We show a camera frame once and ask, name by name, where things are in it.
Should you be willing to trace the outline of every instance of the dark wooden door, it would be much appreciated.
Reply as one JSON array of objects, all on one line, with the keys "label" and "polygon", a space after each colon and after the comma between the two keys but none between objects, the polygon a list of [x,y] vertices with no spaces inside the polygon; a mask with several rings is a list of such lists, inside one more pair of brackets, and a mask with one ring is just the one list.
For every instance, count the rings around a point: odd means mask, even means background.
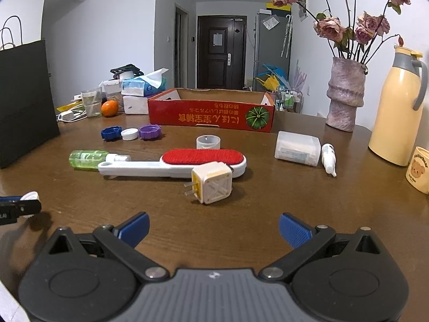
[{"label": "dark wooden door", "polygon": [[243,89],[245,49],[246,17],[198,17],[197,87]]}]

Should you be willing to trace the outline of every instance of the power adapter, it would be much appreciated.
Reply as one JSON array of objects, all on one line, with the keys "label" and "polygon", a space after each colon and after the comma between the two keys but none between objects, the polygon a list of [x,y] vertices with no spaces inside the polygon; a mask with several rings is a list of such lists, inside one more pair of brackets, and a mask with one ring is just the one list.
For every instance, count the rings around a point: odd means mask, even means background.
[{"label": "power adapter", "polygon": [[75,118],[75,114],[71,110],[67,110],[60,114],[59,119],[63,121],[72,121]]},{"label": "power adapter", "polygon": [[210,162],[194,167],[192,182],[185,187],[192,186],[186,195],[194,195],[201,204],[211,204],[223,200],[231,195],[232,170],[223,162]]}]

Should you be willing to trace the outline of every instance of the red cardboard box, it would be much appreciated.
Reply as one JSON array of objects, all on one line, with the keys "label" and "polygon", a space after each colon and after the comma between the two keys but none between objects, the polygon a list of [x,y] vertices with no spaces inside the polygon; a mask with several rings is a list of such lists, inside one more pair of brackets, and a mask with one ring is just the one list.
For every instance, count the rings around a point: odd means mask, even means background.
[{"label": "red cardboard box", "polygon": [[173,88],[148,100],[153,125],[270,132],[274,102],[263,92]]}]

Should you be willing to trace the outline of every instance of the purple bottle cap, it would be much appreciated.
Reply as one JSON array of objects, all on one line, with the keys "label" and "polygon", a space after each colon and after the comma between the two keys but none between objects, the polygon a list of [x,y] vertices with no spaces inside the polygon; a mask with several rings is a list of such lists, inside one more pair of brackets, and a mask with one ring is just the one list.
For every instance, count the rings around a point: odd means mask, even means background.
[{"label": "purple bottle cap", "polygon": [[158,138],[161,135],[161,127],[158,125],[147,125],[139,129],[139,137],[143,140]]}]

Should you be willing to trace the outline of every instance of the flower vase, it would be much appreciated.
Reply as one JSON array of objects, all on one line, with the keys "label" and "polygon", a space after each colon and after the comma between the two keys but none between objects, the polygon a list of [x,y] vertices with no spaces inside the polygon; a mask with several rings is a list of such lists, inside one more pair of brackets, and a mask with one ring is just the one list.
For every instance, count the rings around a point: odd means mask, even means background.
[{"label": "flower vase", "polygon": [[327,92],[328,98],[331,99],[327,125],[353,132],[357,108],[363,106],[365,69],[362,63],[334,57]]}]

